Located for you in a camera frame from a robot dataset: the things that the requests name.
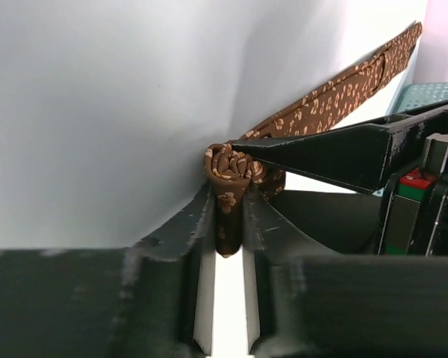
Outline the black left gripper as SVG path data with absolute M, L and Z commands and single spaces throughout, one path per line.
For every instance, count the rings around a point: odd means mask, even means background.
M 325 133 L 231 144 L 276 169 L 371 193 L 377 255 L 448 257 L 448 100 Z

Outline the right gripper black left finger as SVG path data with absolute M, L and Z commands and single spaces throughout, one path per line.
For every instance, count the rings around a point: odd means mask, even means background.
M 193 200 L 140 243 L 135 354 L 210 354 L 214 308 L 214 196 Z

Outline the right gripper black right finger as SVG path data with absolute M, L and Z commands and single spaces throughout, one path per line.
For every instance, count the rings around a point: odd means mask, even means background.
M 243 273 L 251 351 L 315 351 L 303 313 L 308 258 L 337 256 L 276 210 L 256 186 L 243 199 Z

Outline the brown floral tie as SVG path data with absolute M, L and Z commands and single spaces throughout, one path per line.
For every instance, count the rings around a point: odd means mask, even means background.
M 307 136 L 332 129 L 407 68 L 422 32 L 421 23 L 413 24 L 372 57 L 268 117 L 241 139 Z M 230 142 L 207 148 L 204 169 L 217 199 L 216 250 L 230 257 L 242 244 L 242 200 L 248 187 L 256 185 L 270 200 L 284 189 L 286 174 L 234 149 Z

